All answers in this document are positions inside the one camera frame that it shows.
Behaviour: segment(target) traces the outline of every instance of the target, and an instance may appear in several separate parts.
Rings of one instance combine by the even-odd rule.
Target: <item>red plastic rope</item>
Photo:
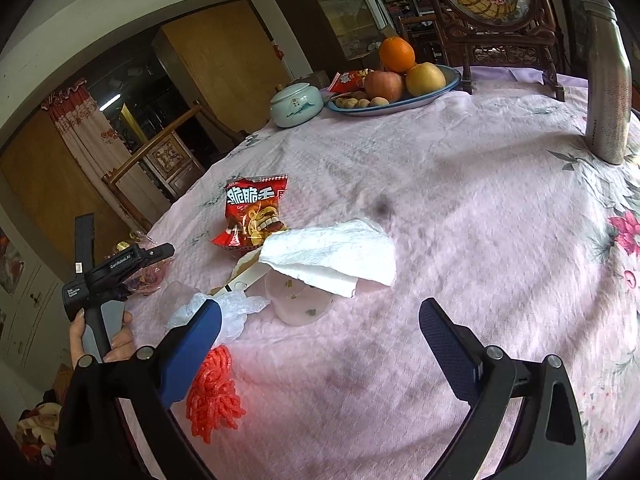
[[[246,411],[240,407],[231,375],[231,354],[220,345],[209,351],[187,396],[187,418],[191,421],[191,434],[201,436],[211,444],[211,430],[220,428],[224,420],[229,428],[238,429],[234,418]]]

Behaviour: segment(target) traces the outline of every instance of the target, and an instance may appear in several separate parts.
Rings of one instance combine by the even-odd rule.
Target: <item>curtain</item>
[[[102,182],[103,175],[119,168],[131,154],[98,110],[84,83],[81,79],[69,88],[53,92],[42,108],[49,112],[69,151],[102,198],[128,226],[140,229]],[[122,177],[118,187],[151,223],[169,209],[169,201],[139,165]]]

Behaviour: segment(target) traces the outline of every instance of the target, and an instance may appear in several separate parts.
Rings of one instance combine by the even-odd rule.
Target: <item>fruit plate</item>
[[[402,112],[404,110],[411,110],[412,108],[419,108],[424,105],[428,105],[433,100],[437,99],[443,94],[453,90],[462,79],[460,72],[456,69],[446,65],[436,65],[444,74],[444,79],[447,82],[440,90],[430,92],[419,97],[411,97],[409,99],[403,99],[396,101],[389,105],[384,106],[370,106],[367,108],[338,108],[334,101],[328,101],[326,106],[329,110],[345,114],[352,117],[374,117],[380,115],[395,114],[396,112]]]

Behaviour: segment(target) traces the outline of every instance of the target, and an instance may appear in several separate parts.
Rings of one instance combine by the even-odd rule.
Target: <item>light blue ceramic pot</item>
[[[320,113],[324,107],[320,91],[309,83],[296,83],[280,90],[271,99],[271,118],[281,128],[298,126]]]

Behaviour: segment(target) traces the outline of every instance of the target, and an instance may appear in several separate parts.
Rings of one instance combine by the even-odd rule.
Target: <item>red flower print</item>
[[[623,275],[625,277],[626,284],[629,286],[629,288],[636,288],[636,285],[638,283],[636,281],[636,275],[632,273],[630,270],[625,270]]]
[[[609,222],[618,230],[616,241],[626,254],[640,256],[640,223],[636,216],[631,211],[627,211],[624,216],[609,218]]]

